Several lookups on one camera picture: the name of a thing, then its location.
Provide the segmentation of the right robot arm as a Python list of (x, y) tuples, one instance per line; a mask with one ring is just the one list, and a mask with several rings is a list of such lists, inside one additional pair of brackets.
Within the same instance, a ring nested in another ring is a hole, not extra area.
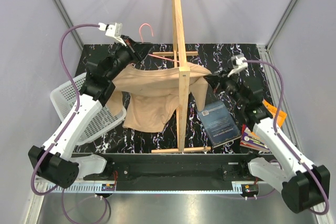
[(294, 213), (324, 203), (324, 215), (329, 210), (330, 172), (305, 157), (284, 134), (273, 115), (263, 104), (264, 89), (258, 79), (227, 74), (209, 74), (205, 80), (215, 93), (225, 92), (240, 106), (244, 124), (270, 149), (279, 167), (262, 157), (248, 159), (238, 167), (244, 180), (260, 178), (278, 191)]

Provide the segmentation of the beige t shirt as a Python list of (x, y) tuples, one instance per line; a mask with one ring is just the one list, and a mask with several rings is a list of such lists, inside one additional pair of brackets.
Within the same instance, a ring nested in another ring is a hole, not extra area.
[(140, 132), (162, 132), (179, 106), (179, 70), (139, 70), (128, 65), (113, 79), (115, 90), (106, 107), (117, 115), (123, 107), (123, 93), (130, 93), (124, 128)]

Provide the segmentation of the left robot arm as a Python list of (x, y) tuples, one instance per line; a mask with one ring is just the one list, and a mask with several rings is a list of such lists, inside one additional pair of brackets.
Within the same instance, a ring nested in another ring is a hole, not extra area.
[(122, 35), (112, 54), (93, 54), (86, 62), (86, 79), (77, 90), (76, 102), (55, 133), (28, 152), (34, 168), (30, 179), (35, 189), (39, 176), (55, 186), (70, 187), (78, 178), (96, 174), (103, 180), (113, 175), (112, 165), (101, 155), (72, 158), (72, 153), (91, 120), (102, 110), (115, 90), (113, 80), (131, 63), (145, 60), (153, 44)]

